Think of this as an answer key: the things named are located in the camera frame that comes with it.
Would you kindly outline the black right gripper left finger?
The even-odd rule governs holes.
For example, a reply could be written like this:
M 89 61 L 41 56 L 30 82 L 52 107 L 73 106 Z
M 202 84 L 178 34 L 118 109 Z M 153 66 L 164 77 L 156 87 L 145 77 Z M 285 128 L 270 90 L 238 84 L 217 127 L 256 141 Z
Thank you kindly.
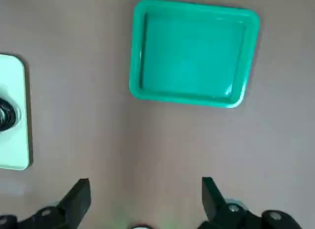
M 79 179 L 55 206 L 47 206 L 32 216 L 18 221 L 15 215 L 1 215 L 2 229 L 76 229 L 91 205 L 88 178 Z

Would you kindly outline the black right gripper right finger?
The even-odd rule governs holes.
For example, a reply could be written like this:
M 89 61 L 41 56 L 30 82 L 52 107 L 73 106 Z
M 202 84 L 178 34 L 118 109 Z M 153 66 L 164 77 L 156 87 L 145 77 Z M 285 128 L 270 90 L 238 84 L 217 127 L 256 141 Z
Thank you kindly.
M 253 214 L 234 202 L 227 202 L 211 177 L 202 177 L 202 204 L 207 216 L 200 229 L 301 229 L 289 214 L 266 210 Z

